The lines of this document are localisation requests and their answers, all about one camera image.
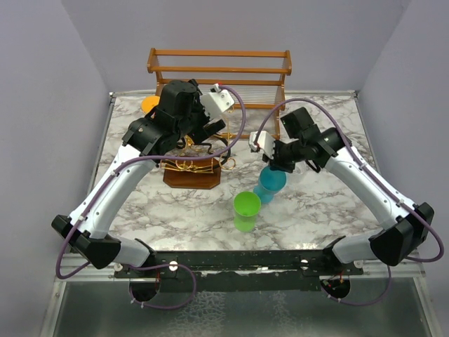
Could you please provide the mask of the blue plastic wine glass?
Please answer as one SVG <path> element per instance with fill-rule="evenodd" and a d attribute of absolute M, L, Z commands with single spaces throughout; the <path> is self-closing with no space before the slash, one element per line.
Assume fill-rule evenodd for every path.
<path fill-rule="evenodd" d="M 275 194 L 285 187 L 286 181 L 287 175 L 285 172 L 266 166 L 262 169 L 253 192 L 260 198 L 263 204 L 268 204 L 273 200 Z"/>

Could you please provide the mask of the gold wire wine glass rack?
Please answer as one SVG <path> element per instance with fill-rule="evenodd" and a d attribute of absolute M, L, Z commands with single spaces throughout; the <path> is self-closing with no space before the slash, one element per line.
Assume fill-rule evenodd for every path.
<path fill-rule="evenodd" d="M 195 144 L 189 137 L 185 136 L 176 146 L 180 151 L 178 157 L 186 157 L 188 153 L 200 154 L 214 153 L 214 142 L 218 140 L 226 147 L 231 142 L 229 119 L 223 116 L 226 126 L 226 133 L 215 133 L 207 141 Z M 230 171 L 236 166 L 236 161 L 232 157 L 231 150 L 223 152 L 212 159 L 201 159 L 198 161 L 173 161 L 164 160 L 161 162 L 164 168 L 163 182 L 177 189 L 211 190 L 217 187 L 221 181 L 222 170 Z"/>

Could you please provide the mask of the orange wine glass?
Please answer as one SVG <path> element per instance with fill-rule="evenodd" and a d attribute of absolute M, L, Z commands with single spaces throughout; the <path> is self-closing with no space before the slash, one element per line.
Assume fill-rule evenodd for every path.
<path fill-rule="evenodd" d="M 157 95 L 147 96 L 141 102 L 141 110 L 143 114 L 148 114 L 151 110 L 159 104 L 160 97 Z"/>

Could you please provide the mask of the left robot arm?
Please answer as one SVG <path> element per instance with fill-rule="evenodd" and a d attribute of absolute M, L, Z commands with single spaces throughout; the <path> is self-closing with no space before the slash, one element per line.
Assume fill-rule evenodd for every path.
<path fill-rule="evenodd" d="M 194 79 L 172 80 L 143 117 L 133 121 L 122 137 L 122 144 L 98 184 L 69 215 L 57 215 L 52 228 L 97 269 L 111 263 L 130 265 L 140 277 L 154 271 L 150 249 L 134 239 L 116 238 L 109 229 L 119 209 L 138 183 L 161 161 L 168 160 L 186 136 L 201 143 L 222 130 L 220 115 L 234 106 L 229 89 L 214 84 L 202 93 Z"/>

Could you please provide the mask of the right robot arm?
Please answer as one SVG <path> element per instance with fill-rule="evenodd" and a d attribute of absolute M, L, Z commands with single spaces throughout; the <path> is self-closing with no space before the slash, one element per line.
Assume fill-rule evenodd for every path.
<path fill-rule="evenodd" d="M 266 131 L 253 132 L 252 150 L 262 150 L 272 169 L 291 173 L 296 163 L 311 161 L 340 179 L 370 210 L 381 230 L 337 239 L 322 257 L 323 269 L 339 274 L 356 260 L 380 260 L 396 266 L 427 238 L 434 217 L 426 202 L 415 203 L 390 185 L 351 145 L 338 128 L 320 131 L 301 107 L 281 119 L 291 139 L 284 143 Z"/>

